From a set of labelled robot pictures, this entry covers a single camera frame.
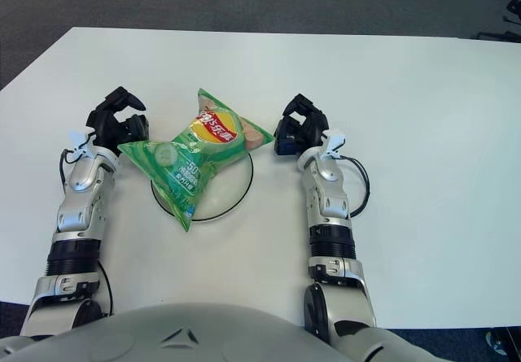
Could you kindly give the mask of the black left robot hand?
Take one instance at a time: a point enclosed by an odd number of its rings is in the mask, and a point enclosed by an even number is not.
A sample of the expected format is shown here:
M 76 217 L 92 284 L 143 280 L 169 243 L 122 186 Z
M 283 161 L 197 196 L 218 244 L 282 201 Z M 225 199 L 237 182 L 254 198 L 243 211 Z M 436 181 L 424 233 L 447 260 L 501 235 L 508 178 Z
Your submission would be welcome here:
M 126 107 L 137 111 L 146 110 L 136 96 L 120 86 L 90 112 L 86 126 L 94 130 L 95 146 L 107 148 L 119 156 L 119 145 L 149 139 L 149 123 L 144 115 L 134 114 L 124 121 L 117 120 L 115 114 Z

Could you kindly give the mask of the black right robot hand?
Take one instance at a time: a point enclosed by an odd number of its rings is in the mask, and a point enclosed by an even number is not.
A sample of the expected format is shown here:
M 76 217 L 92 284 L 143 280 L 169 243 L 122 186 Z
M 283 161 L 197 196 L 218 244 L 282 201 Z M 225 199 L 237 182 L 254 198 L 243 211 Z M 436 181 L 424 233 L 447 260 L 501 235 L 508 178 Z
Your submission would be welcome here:
M 326 115 L 303 94 L 297 94 L 286 106 L 274 133 L 277 155 L 300 155 L 322 145 L 322 133 L 328 130 Z

